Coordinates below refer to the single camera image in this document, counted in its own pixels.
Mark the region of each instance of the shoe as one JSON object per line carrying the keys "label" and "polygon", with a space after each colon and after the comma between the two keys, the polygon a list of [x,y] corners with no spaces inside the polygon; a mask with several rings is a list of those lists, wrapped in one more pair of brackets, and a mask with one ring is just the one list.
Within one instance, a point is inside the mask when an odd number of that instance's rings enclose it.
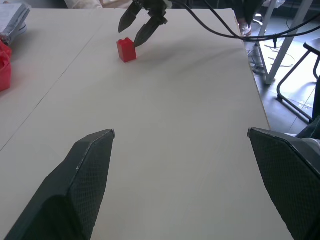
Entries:
{"label": "shoe", "polygon": [[243,37],[251,36],[251,26],[249,26],[247,23],[240,23],[239,28]]}

